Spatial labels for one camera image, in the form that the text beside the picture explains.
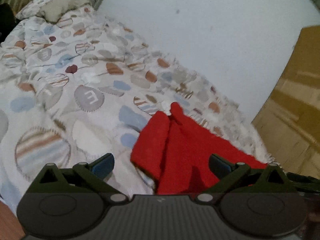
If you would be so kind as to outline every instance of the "bed sheet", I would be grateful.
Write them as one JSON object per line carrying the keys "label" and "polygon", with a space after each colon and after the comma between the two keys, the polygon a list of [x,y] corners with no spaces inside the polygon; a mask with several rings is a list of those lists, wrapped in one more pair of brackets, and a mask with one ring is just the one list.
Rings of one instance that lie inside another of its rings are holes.
{"label": "bed sheet", "polygon": [[170,114],[172,102],[245,153],[273,161],[236,103],[91,6],[56,25],[21,21],[0,57],[0,194],[14,212],[46,163],[68,168],[107,152],[115,157],[108,184],[128,196],[152,194],[130,154],[151,116]]}

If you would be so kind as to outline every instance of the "red fabric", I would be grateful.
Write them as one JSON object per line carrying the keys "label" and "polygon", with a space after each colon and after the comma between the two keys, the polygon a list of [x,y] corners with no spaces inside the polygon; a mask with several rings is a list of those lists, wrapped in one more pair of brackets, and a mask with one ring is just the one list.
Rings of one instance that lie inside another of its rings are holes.
{"label": "red fabric", "polygon": [[131,161],[158,182],[157,194],[199,193],[216,184],[219,179],[208,164],[213,153],[231,163],[267,166],[185,116],[178,103],[170,112],[156,112],[131,154]]}

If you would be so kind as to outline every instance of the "patterned pillow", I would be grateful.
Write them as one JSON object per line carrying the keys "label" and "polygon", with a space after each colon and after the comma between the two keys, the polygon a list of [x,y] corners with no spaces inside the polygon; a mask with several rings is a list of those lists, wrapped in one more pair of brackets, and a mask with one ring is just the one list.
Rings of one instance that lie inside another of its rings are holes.
{"label": "patterned pillow", "polygon": [[41,6],[47,4],[50,1],[51,0],[32,0],[16,14],[16,18],[19,20],[23,20],[35,16],[40,11]]}

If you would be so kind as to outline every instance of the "wooden floor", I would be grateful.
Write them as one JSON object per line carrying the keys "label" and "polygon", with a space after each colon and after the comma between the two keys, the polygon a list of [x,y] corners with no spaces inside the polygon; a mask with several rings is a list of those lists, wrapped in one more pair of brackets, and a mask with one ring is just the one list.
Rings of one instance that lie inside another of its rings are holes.
{"label": "wooden floor", "polygon": [[0,240],[19,240],[23,236],[24,232],[16,216],[0,202]]}

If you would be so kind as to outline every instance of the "bed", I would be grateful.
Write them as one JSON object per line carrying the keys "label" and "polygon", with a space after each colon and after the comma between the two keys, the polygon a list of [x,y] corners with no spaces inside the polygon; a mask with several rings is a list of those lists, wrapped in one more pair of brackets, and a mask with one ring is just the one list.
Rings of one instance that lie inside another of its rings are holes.
{"label": "bed", "polygon": [[270,163],[254,127],[214,84],[90,3],[56,24],[33,0],[0,48],[0,194],[15,213],[46,163],[69,168],[106,152],[105,182],[128,196],[153,194],[151,178],[130,163],[140,131],[172,102],[235,147]]}

